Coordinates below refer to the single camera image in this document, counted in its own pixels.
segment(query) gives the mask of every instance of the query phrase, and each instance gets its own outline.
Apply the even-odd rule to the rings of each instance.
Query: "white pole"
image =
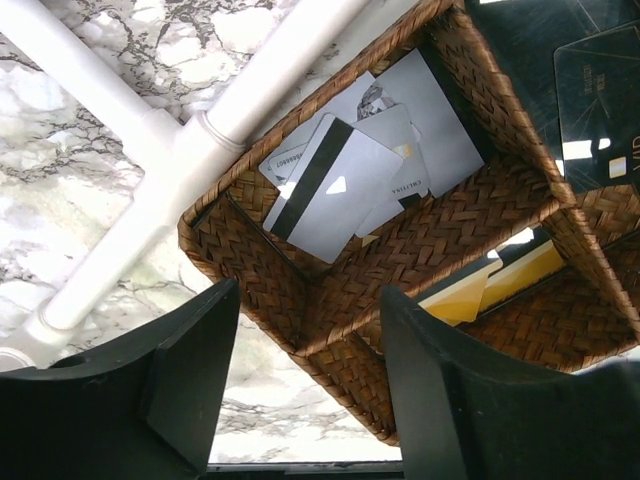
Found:
[[[123,143],[135,141],[152,108],[38,0],[0,0],[0,32]]]
[[[207,113],[242,143],[369,0],[301,0]]]
[[[123,143],[130,140],[125,153],[149,167],[131,206],[62,290],[0,344],[0,371],[46,367],[55,358],[141,253],[233,165],[248,135],[367,3],[301,0],[216,105],[181,127],[148,107],[37,1],[0,0],[0,31]]]

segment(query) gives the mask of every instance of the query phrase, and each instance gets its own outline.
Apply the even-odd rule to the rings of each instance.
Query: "black magnetic stripe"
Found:
[[[273,224],[271,233],[283,240],[289,238],[352,133],[353,127],[338,119],[333,121]]]
[[[418,203],[421,198],[422,197],[420,196],[419,193],[414,193],[413,195],[409,195],[408,197],[401,198],[400,200],[398,200],[398,202],[400,202],[400,205],[402,205],[402,208],[406,210],[414,203]]]

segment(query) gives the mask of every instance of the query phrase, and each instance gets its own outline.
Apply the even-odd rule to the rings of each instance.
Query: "basket divider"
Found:
[[[563,206],[575,205],[571,187],[536,132],[511,80],[501,72],[489,45],[464,9],[451,8],[430,23],[428,30],[447,69],[495,145],[543,172],[551,193]]]
[[[578,208],[559,210],[543,222],[560,254],[588,280],[617,315],[627,320],[640,338],[640,315],[609,264],[585,213]]]
[[[391,232],[391,238],[373,242],[334,267],[314,287],[318,295],[306,309],[296,354],[311,355],[364,325],[370,334],[365,340],[379,341],[382,285],[396,285],[415,297],[559,208],[536,170],[517,159],[496,157],[417,212],[403,228],[411,235],[393,238]],[[379,344],[370,345],[381,351]]]
[[[308,357],[290,357],[378,440],[398,445],[384,360],[355,333]]]

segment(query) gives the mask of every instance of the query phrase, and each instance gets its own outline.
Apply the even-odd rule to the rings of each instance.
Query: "white marble countertop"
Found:
[[[211,105],[296,0],[43,3],[147,102],[185,120]],[[269,123],[414,3],[371,1]],[[64,284],[141,176],[117,139],[0,35],[0,337]],[[118,283],[63,355],[113,339],[209,285],[174,232]],[[212,461],[399,458],[241,318]]]

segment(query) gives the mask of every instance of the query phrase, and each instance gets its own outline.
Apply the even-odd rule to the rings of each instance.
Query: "wicker basket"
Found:
[[[354,238],[333,265],[263,231],[279,192],[259,163],[359,75],[383,71],[422,41],[435,46],[499,153],[449,193],[424,198],[381,227],[378,240],[363,247]],[[203,273],[237,279],[249,318],[377,438],[395,445],[381,285],[415,296],[541,224],[571,267],[463,328],[516,357],[572,370],[637,343],[632,298],[640,301],[640,287],[630,252],[640,240],[617,242],[607,254],[602,247],[639,221],[631,187],[576,198],[464,8],[427,0],[253,145],[185,213],[179,231],[181,248]]]

